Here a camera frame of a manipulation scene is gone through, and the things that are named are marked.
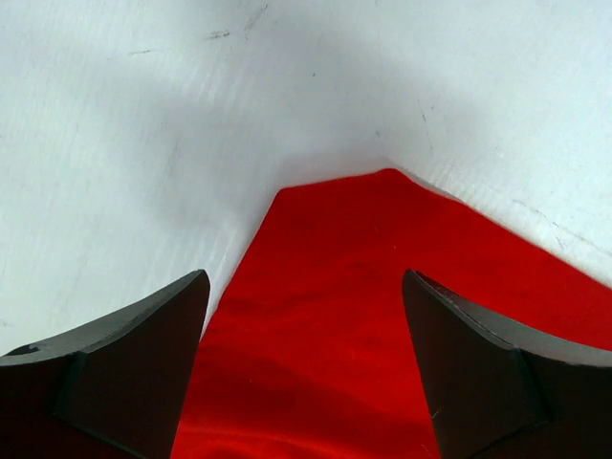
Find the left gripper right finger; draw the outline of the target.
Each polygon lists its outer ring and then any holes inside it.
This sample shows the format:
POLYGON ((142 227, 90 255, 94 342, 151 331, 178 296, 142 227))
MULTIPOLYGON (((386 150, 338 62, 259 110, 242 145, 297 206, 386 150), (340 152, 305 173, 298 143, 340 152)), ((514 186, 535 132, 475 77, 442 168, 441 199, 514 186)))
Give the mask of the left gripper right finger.
POLYGON ((403 278, 407 325, 444 458, 608 458, 611 354, 403 278))

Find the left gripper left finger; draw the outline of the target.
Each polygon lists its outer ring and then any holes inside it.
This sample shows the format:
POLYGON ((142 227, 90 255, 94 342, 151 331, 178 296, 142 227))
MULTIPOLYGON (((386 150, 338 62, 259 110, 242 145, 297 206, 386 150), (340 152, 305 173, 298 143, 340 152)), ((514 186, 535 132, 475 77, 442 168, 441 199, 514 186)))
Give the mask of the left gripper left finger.
POLYGON ((207 308, 203 270, 1 358, 4 458, 168 458, 207 308))

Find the red t shirt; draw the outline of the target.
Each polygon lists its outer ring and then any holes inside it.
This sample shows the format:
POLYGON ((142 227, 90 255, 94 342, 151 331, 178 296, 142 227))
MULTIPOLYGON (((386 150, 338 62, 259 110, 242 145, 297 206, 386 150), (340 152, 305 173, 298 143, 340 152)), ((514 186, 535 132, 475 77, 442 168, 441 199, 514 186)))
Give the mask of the red t shirt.
POLYGON ((611 345, 611 293, 401 172, 279 191, 201 341, 176 458, 435 458, 409 269, 558 337, 611 345))

